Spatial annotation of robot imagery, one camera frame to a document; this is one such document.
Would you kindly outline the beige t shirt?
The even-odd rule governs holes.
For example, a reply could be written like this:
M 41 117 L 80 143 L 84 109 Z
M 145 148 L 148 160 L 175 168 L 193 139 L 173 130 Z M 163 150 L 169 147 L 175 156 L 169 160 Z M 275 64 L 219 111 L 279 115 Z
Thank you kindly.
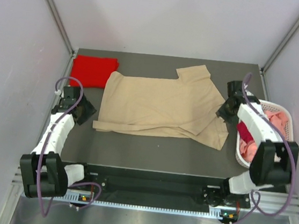
M 220 151 L 229 135 L 216 112 L 225 102 L 205 65 L 177 79 L 111 73 L 93 128 L 101 132 L 192 139 Z

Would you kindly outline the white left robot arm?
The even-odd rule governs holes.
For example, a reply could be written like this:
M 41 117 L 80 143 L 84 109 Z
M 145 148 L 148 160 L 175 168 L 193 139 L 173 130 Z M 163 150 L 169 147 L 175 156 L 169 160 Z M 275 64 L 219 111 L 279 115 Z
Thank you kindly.
M 85 123 L 94 113 L 96 109 L 79 86 L 63 88 L 59 103 L 51 111 L 49 125 L 42 139 L 30 154 L 20 158 L 20 172 L 26 197 L 38 197 L 38 170 L 42 197 L 61 197 L 73 184 L 79 189 L 89 187 L 92 178 L 85 172 L 85 167 L 81 164 L 66 165 L 60 155 L 70 131 L 76 124 Z

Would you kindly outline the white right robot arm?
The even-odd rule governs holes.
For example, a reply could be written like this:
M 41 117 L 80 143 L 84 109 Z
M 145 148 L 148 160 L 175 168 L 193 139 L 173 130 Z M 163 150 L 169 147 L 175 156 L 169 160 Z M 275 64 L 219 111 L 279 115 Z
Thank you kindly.
M 225 205 L 235 203 L 239 194 L 251 190 L 287 185 L 291 182 L 291 160 L 297 162 L 299 146 L 288 142 L 271 125 L 260 100 L 249 91 L 242 91 L 241 81 L 227 83 L 228 99 L 216 115 L 230 124 L 243 122 L 256 143 L 256 152 L 249 169 L 243 174 L 225 179 L 219 198 Z

